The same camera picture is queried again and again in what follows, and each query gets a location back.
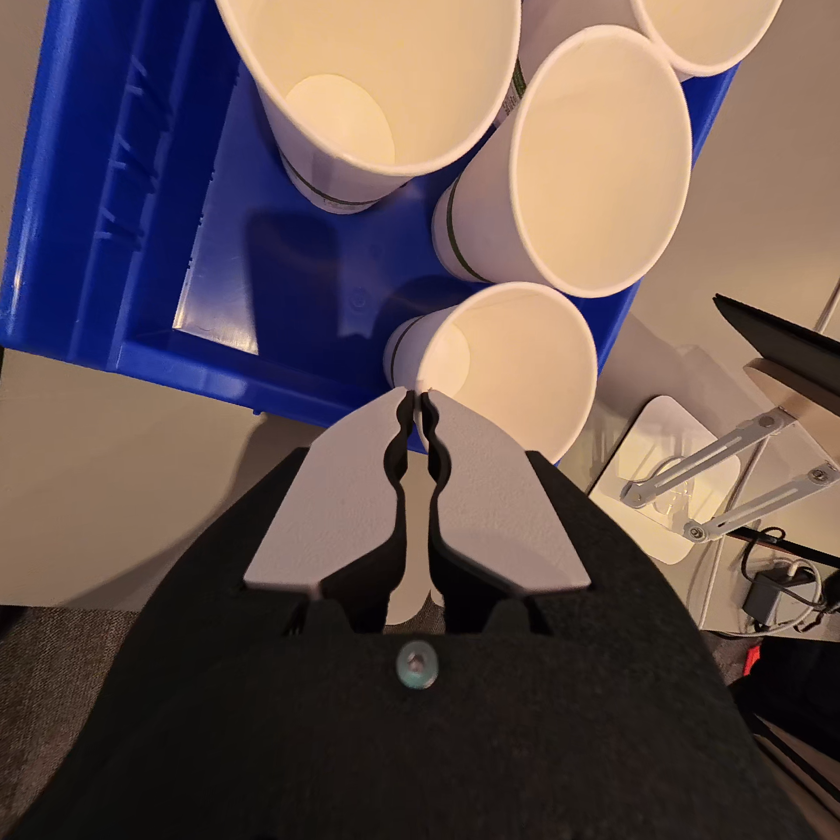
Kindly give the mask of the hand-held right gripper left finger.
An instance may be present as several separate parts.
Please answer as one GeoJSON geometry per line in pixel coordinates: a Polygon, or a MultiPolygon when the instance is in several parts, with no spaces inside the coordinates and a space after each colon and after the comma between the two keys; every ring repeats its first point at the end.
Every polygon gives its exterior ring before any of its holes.
{"type": "Polygon", "coordinates": [[[415,393],[398,386],[308,448],[244,577],[249,589],[342,606],[379,633],[406,570],[407,439],[415,393]]]}

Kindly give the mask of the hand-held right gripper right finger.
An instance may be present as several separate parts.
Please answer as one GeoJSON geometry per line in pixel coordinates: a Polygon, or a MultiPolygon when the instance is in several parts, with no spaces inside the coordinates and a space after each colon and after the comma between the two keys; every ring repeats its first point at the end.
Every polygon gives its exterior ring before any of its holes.
{"type": "Polygon", "coordinates": [[[526,451],[440,391],[420,396],[428,471],[428,559],[448,632],[481,632],[502,602],[582,592],[591,576],[526,451]]]}

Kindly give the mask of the blue plastic bin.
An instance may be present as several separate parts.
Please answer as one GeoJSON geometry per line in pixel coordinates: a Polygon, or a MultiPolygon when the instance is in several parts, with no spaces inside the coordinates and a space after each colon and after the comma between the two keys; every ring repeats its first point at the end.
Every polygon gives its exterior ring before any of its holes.
{"type": "MultiPolygon", "coordinates": [[[[692,149],[734,72],[684,83],[692,149]]],[[[451,275],[432,241],[439,198],[492,133],[328,213],[286,172],[216,2],[51,3],[32,108],[5,347],[329,427],[392,389],[394,329],[501,284],[451,275]]],[[[597,377],[636,287],[560,291],[597,377]]]]}

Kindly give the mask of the grey power adapter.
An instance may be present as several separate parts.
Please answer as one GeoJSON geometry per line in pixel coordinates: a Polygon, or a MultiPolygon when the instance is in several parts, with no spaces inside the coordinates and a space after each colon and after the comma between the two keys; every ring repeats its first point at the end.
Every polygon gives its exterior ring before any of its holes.
{"type": "Polygon", "coordinates": [[[786,570],[782,568],[757,572],[742,605],[744,613],[762,627],[771,626],[789,579],[786,570]]]}

